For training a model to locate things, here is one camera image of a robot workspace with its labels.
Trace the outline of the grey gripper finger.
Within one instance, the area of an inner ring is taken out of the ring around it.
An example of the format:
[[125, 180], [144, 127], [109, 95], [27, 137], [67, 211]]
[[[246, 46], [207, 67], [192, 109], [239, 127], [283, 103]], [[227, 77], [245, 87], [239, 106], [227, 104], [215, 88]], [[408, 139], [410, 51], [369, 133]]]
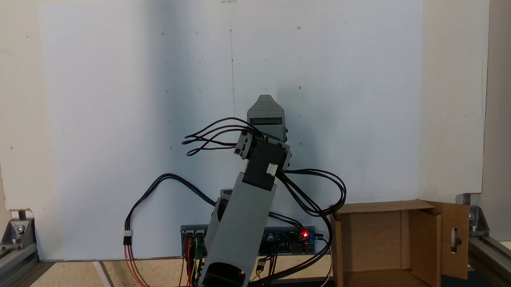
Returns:
[[248, 109], [247, 118], [284, 118], [284, 108], [281, 107], [271, 95], [260, 95], [256, 102]]

